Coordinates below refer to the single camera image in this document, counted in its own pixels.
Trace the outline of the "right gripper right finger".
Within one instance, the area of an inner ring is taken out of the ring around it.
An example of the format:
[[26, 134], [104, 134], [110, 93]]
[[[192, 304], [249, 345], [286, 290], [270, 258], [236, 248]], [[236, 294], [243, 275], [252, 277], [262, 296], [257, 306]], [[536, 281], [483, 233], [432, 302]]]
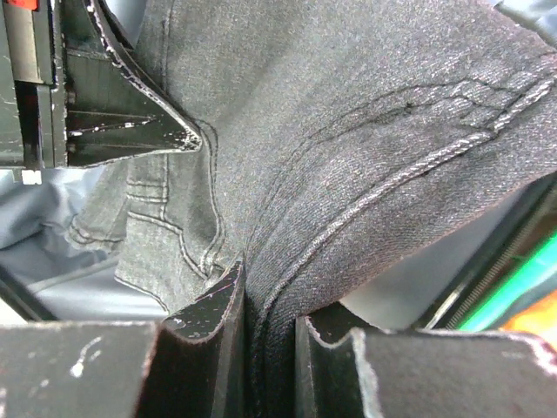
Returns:
[[556, 353], [525, 334], [296, 324], [297, 417], [554, 417]]

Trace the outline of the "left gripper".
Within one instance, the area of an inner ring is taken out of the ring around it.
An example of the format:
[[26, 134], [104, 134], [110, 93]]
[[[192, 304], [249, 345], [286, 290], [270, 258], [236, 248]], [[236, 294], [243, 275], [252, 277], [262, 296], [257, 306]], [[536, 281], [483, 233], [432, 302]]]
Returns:
[[2, 1], [1, 167], [63, 167], [65, 135], [73, 167], [201, 146], [108, 2]]

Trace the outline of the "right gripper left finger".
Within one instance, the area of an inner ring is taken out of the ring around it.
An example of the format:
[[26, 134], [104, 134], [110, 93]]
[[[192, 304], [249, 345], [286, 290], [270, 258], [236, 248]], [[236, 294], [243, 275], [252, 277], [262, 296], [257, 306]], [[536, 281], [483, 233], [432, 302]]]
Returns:
[[241, 261], [163, 321], [50, 321], [1, 329], [4, 417], [240, 417]]

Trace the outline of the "orange item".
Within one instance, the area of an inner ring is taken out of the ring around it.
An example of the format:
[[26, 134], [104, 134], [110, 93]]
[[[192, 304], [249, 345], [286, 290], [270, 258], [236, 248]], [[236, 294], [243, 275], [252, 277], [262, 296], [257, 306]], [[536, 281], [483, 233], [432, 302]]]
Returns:
[[516, 314], [500, 330], [535, 334], [547, 342], [556, 342], [556, 292]]

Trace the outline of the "green plastic tray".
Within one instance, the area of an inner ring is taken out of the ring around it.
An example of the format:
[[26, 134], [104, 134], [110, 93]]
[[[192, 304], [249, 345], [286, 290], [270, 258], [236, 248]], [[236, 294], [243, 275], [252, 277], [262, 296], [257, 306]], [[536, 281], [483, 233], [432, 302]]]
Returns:
[[488, 329], [523, 294], [556, 274], [556, 236], [545, 244], [513, 273], [510, 273], [457, 326], [459, 331], [480, 332]]

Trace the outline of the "pink hard-shell suitcase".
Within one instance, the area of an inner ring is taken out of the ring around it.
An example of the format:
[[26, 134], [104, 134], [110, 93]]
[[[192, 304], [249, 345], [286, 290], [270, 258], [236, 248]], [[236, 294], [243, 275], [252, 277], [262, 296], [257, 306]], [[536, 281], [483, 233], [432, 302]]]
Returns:
[[46, 170], [39, 185], [1, 171], [1, 322], [162, 320], [152, 298], [114, 278], [117, 258], [64, 237], [101, 169]]

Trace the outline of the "black denim jeans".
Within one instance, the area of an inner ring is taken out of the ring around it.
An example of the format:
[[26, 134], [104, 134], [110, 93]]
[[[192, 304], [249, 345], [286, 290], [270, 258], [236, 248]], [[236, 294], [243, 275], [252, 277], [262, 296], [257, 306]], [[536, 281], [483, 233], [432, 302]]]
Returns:
[[485, 1], [150, 1], [136, 55], [201, 148], [109, 165], [68, 237], [169, 312], [243, 253], [252, 417], [299, 316], [556, 167], [556, 50]]

